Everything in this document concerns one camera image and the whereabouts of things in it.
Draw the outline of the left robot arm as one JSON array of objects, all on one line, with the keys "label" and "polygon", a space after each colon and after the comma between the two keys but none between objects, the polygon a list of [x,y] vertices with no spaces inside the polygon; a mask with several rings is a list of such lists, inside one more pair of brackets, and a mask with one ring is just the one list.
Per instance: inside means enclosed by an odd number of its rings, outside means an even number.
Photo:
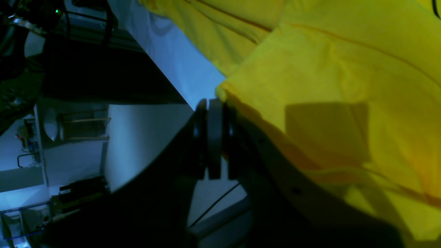
[{"label": "left robot arm", "polygon": [[73,0],[74,6],[91,8],[105,12],[106,18],[68,11],[64,0],[2,0],[1,1],[1,83],[20,77],[26,67],[24,46],[29,33],[43,35],[44,71],[55,69],[68,63],[70,59],[85,60],[87,55],[80,52],[79,41],[71,40],[71,15],[96,19],[105,23],[104,35],[99,51],[104,50],[112,32],[118,25],[109,4],[105,0]]}]

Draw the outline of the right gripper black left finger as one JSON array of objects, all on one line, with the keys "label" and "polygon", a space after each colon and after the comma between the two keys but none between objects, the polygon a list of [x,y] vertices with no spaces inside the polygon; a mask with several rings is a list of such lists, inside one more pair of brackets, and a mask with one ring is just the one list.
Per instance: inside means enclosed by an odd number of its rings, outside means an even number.
[{"label": "right gripper black left finger", "polygon": [[156,159],[110,195],[50,223],[43,248],[196,248],[187,227],[196,183],[204,178],[207,100]]}]

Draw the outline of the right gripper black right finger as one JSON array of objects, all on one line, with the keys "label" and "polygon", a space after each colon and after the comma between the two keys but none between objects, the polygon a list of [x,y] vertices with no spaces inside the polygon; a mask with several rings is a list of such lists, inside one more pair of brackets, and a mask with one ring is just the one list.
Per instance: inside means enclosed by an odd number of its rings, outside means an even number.
[{"label": "right gripper black right finger", "polygon": [[391,225],[322,190],[289,162],[269,137],[233,106],[208,101],[208,177],[227,176],[247,192],[252,242],[266,247],[403,248]]}]

